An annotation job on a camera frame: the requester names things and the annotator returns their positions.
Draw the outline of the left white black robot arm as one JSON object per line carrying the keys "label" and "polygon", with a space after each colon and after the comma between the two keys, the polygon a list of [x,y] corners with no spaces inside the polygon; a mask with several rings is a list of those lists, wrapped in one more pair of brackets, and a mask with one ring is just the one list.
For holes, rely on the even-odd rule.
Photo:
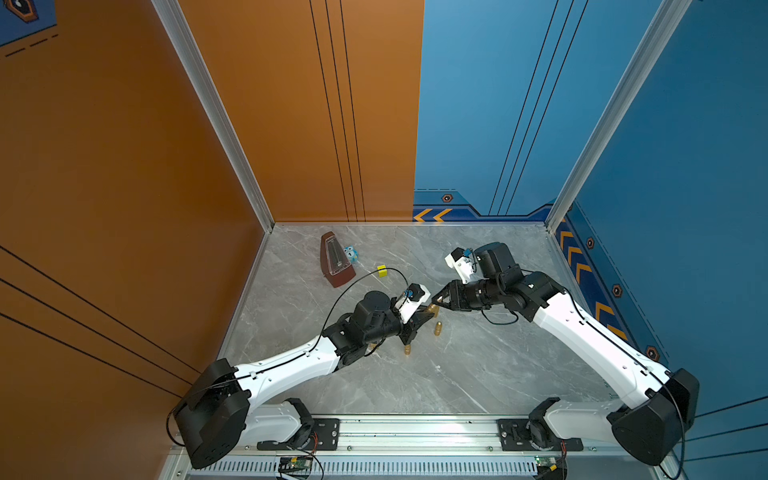
{"label": "left white black robot arm", "polygon": [[296,398],[271,399],[352,365],[390,337],[409,343],[432,318],[429,304],[429,291],[416,283],[397,298],[370,291],[353,312],[294,349],[236,366],[225,358],[211,363],[171,411],[192,467],[208,467],[245,443],[305,446],[314,426],[307,407]]}

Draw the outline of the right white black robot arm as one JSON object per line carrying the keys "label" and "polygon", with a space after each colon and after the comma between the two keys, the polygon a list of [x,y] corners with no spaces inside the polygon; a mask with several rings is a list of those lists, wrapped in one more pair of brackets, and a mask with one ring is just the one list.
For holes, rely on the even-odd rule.
{"label": "right white black robot arm", "polygon": [[657,467],[683,447],[700,390],[694,375],[685,369],[671,372],[640,353],[548,274],[522,269],[504,243],[456,248],[445,261],[459,277],[433,296],[434,304],[462,312],[503,306],[561,341],[617,396],[604,402],[546,399],[527,421],[537,449],[556,449],[572,438],[597,440],[619,445],[636,460]]}

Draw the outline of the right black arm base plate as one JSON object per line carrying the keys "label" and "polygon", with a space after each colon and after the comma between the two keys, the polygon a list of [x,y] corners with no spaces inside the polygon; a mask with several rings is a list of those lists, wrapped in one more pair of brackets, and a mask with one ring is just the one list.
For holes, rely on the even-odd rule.
{"label": "right black arm base plate", "polygon": [[502,418],[496,421],[503,451],[560,451],[565,446],[567,452],[584,450],[580,438],[561,439],[542,421],[530,421],[528,418]]}

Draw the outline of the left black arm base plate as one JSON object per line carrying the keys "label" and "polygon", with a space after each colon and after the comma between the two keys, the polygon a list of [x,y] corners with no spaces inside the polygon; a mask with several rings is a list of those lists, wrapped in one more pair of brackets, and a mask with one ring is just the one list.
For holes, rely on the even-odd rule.
{"label": "left black arm base plate", "polygon": [[259,442],[257,449],[260,451],[335,451],[338,448],[340,426],[339,418],[314,418],[309,423],[303,423],[287,441]]}

